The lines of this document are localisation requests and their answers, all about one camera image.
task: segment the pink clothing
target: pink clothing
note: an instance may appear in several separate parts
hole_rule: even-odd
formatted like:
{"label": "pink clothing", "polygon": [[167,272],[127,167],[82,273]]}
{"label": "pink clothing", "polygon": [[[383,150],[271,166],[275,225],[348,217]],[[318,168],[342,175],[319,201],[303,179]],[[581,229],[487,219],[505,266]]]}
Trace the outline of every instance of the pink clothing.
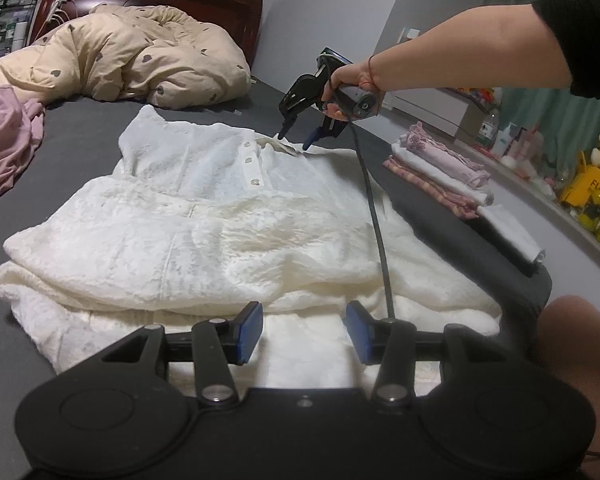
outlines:
{"label": "pink clothing", "polygon": [[483,169],[483,165],[432,139],[422,127],[422,123],[414,124],[406,134],[400,136],[400,145],[473,189],[483,186],[491,177],[489,172]]}
{"label": "pink clothing", "polygon": [[0,86],[0,195],[13,187],[42,142],[44,111],[39,101],[21,104],[11,86]]}
{"label": "pink clothing", "polygon": [[407,182],[410,182],[414,186],[418,186],[436,202],[439,202],[449,209],[458,218],[462,220],[478,218],[478,213],[476,212],[478,205],[470,198],[446,190],[444,187],[430,181],[427,177],[419,174],[412,168],[407,168],[402,165],[392,156],[390,156],[382,165]]}

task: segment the finger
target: finger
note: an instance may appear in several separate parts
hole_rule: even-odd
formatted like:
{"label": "finger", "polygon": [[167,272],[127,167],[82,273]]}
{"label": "finger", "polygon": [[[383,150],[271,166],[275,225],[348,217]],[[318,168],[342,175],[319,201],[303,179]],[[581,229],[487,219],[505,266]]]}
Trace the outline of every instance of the finger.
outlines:
{"label": "finger", "polygon": [[340,79],[340,69],[337,69],[333,74],[331,74],[331,84],[327,83],[324,86],[324,92],[322,93],[322,101],[326,102],[333,97],[333,89],[336,89],[342,83],[342,79]]}
{"label": "finger", "polygon": [[346,115],[342,113],[340,107],[336,103],[329,103],[324,109],[324,114],[337,121],[347,121]]}
{"label": "finger", "polygon": [[341,114],[342,112],[340,111],[340,107],[336,104],[336,103],[328,103],[323,110],[323,113],[327,116],[330,117],[331,119],[336,119],[337,116],[339,114]]}

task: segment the green curtain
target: green curtain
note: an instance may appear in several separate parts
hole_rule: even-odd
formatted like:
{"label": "green curtain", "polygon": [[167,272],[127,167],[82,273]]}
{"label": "green curtain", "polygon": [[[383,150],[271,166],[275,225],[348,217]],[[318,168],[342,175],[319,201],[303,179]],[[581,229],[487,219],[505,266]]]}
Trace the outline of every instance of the green curtain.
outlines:
{"label": "green curtain", "polygon": [[[528,4],[533,0],[481,0],[484,5]],[[599,145],[600,100],[576,97],[568,90],[503,89],[500,124],[530,128],[540,124],[544,161],[558,174],[573,173],[579,150],[589,158]]]}

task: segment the blue gripper pad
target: blue gripper pad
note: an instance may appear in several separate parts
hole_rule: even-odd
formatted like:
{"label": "blue gripper pad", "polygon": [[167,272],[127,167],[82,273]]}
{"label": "blue gripper pad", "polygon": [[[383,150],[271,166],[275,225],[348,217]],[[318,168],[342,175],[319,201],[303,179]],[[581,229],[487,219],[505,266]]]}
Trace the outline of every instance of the blue gripper pad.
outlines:
{"label": "blue gripper pad", "polygon": [[237,359],[236,364],[245,364],[249,362],[253,349],[256,348],[262,327],[264,323],[264,314],[262,304],[257,304],[253,311],[249,314],[239,327],[238,343],[237,343]]}
{"label": "blue gripper pad", "polygon": [[[371,318],[371,315],[359,303],[359,308],[356,308],[355,303],[350,302],[347,304],[342,322],[347,327],[347,332],[353,343],[353,348],[355,348],[356,354],[358,354],[358,359],[360,359],[362,364],[368,365],[372,364],[373,327],[369,325],[368,319],[365,319],[365,317],[368,316]],[[366,314],[365,317],[363,317],[360,309]]]}
{"label": "blue gripper pad", "polygon": [[322,138],[322,127],[318,126],[314,131],[312,131],[312,134],[304,142],[304,144],[302,145],[302,149],[305,151],[308,150],[316,140],[319,140],[321,138]]}

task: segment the charging cable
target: charging cable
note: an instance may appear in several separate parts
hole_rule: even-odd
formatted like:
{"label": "charging cable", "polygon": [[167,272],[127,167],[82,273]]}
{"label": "charging cable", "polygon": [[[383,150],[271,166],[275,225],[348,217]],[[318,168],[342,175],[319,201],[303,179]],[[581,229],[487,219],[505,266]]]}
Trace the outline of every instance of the charging cable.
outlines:
{"label": "charging cable", "polygon": [[382,231],[380,230],[380,224],[378,222],[378,213],[376,212],[376,204],[374,203],[374,193],[371,187],[371,180],[369,179],[369,172],[366,168],[365,159],[362,157],[360,151],[360,139],[358,138],[358,132],[356,127],[353,125],[352,117],[347,113],[345,107],[340,103],[338,95],[331,83],[331,69],[326,64],[327,73],[329,75],[329,86],[333,94],[333,99],[336,104],[340,107],[340,110],[345,115],[348,121],[349,129],[353,134],[353,143],[356,149],[356,155],[358,156],[358,163],[360,164],[360,170],[362,170],[362,176],[365,181],[365,192],[366,200],[369,204],[369,212],[371,213],[371,222],[374,226],[374,233],[376,234],[376,243],[378,244],[378,254],[380,256],[380,269],[382,271],[382,282],[384,283],[384,297],[386,300],[386,313],[387,317],[395,319],[395,307],[394,307],[394,294],[391,289],[391,279],[389,277],[389,265],[386,261],[386,251],[384,249],[384,242],[382,241]]}

